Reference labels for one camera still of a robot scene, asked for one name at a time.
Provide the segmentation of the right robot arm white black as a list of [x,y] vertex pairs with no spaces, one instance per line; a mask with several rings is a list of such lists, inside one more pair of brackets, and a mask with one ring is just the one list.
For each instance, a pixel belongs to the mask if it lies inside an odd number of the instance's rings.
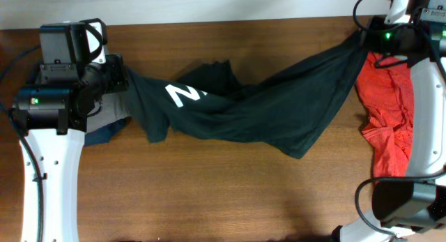
[[390,0],[385,18],[361,27],[373,52],[404,56],[414,91],[413,146],[404,177],[363,181],[375,185],[372,209],[337,227],[331,241],[405,241],[445,228],[445,0]]

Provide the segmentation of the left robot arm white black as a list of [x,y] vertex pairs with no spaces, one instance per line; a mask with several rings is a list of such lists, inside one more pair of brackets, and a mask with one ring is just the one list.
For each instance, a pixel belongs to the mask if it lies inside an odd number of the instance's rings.
[[71,63],[41,63],[19,90],[8,117],[24,163],[22,241],[78,241],[77,184],[85,144],[100,144],[128,113],[122,57],[100,44],[77,75]]

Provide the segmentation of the dark green t-shirt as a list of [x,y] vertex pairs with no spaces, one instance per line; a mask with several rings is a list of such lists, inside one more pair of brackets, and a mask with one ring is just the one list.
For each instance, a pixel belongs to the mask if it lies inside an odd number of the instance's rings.
[[130,71],[123,101],[150,142],[169,130],[198,139],[264,142],[300,159],[344,104],[367,60],[359,32],[254,85],[228,61],[205,63],[176,81]]

